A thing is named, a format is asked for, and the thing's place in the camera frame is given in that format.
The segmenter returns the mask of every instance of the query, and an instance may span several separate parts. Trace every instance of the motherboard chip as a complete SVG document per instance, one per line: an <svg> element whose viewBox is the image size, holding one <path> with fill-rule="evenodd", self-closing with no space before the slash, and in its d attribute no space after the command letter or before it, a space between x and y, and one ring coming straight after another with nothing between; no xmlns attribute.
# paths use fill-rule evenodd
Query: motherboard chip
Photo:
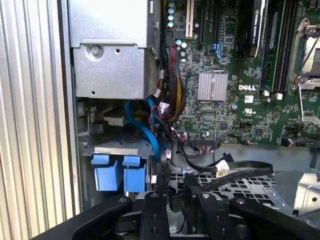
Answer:
<svg viewBox="0 0 320 240"><path fill-rule="evenodd" d="M175 30L174 37L175 37L175 39L184 39L185 38L185 31L184 30Z"/></svg>
<svg viewBox="0 0 320 240"><path fill-rule="evenodd" d="M201 55L199 53L195 53L192 55L192 62L200 63L200 58L201 58Z"/></svg>
<svg viewBox="0 0 320 240"><path fill-rule="evenodd" d="M220 130L227 130L228 123L227 122L221 122L220 123Z"/></svg>
<svg viewBox="0 0 320 240"><path fill-rule="evenodd" d="M257 137L261 137L263 133L263 129L262 128L256 128L254 135L256 135Z"/></svg>

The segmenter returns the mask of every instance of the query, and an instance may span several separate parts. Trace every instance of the label sticker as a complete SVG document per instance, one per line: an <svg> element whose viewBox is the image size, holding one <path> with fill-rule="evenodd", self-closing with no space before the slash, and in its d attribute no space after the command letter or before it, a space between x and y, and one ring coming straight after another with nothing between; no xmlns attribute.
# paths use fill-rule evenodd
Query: label sticker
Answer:
<svg viewBox="0 0 320 240"><path fill-rule="evenodd" d="M229 165L225 160L221 160L217 165L215 165L217 172L216 172L216 178L224 177L228 174L229 171Z"/></svg>
<svg viewBox="0 0 320 240"><path fill-rule="evenodd" d="M159 103L160 113L163 114L165 110L169 107L169 105L170 105L169 103L160 102Z"/></svg>
<svg viewBox="0 0 320 240"><path fill-rule="evenodd" d="M171 150L170 149L165 150L165 155L167 159L171 159Z"/></svg>
<svg viewBox="0 0 320 240"><path fill-rule="evenodd" d="M253 104L254 103L254 96L253 95L244 96L244 103L245 104Z"/></svg>
<svg viewBox="0 0 320 240"><path fill-rule="evenodd" d="M276 28L277 28L278 12L273 14L272 30L270 37L269 49L273 49L275 45Z"/></svg>
<svg viewBox="0 0 320 240"><path fill-rule="evenodd" d="M156 89L155 94L153 94L153 96L155 96L156 98L158 98L161 94L161 90L159 88Z"/></svg>

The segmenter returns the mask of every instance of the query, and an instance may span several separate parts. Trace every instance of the wire bundle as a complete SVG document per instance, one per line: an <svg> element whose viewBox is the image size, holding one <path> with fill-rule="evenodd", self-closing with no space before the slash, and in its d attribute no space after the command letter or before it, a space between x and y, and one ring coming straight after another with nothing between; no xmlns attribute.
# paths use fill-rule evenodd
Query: wire bundle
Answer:
<svg viewBox="0 0 320 240"><path fill-rule="evenodd" d="M181 78L180 59L175 46L169 46L165 49L165 60L168 72L170 103L161 118L165 122L173 123L185 109L187 91Z"/></svg>

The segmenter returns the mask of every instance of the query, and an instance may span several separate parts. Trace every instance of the silver heatsink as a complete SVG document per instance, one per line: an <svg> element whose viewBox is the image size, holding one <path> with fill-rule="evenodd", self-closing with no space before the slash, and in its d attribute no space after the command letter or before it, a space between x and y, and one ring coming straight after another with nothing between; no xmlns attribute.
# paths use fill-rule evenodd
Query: silver heatsink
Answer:
<svg viewBox="0 0 320 240"><path fill-rule="evenodd" d="M199 73L197 100L201 102L225 101L228 76L227 71Z"/></svg>

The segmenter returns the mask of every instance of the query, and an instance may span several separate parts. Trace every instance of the pci slot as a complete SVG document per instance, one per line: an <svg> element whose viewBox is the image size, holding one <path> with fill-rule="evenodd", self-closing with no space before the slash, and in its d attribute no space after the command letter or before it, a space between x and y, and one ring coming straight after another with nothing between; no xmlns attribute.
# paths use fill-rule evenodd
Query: pci slot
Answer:
<svg viewBox="0 0 320 240"><path fill-rule="evenodd" d="M185 38L193 38L195 0L187 0Z"/></svg>
<svg viewBox="0 0 320 240"><path fill-rule="evenodd" d="M201 6L201 21L200 21L200 30L198 36L199 45L203 45L205 42L205 29L206 29L206 14L207 14L207 0L202 1Z"/></svg>
<svg viewBox="0 0 320 240"><path fill-rule="evenodd" d="M284 21L285 1L272 1L268 7L267 27L264 38L264 56L262 64L262 75L260 91L267 90L273 93L276 65L278 61L281 30Z"/></svg>
<svg viewBox="0 0 320 240"><path fill-rule="evenodd" d="M260 80L260 92L262 93L265 90L265 83L267 78L267 67L270 67L268 63L268 54L269 54L269 45L270 45L270 38L271 38L271 31L272 31L272 24L273 22L270 19L270 14L268 16L268 22L266 23L265 28L265 38L264 38L264 55L262 60L262 71L261 71L261 80Z"/></svg>
<svg viewBox="0 0 320 240"><path fill-rule="evenodd" d="M221 0L215 1L213 6L213 30L212 30L212 43L218 44L219 43L219 31L220 31L220 19L221 19L221 11L222 11L222 4Z"/></svg>
<svg viewBox="0 0 320 240"><path fill-rule="evenodd" d="M279 51L276 62L276 71L273 79L273 91L283 94L286 88L293 38L296 32L295 17L299 1L286 0L280 35Z"/></svg>

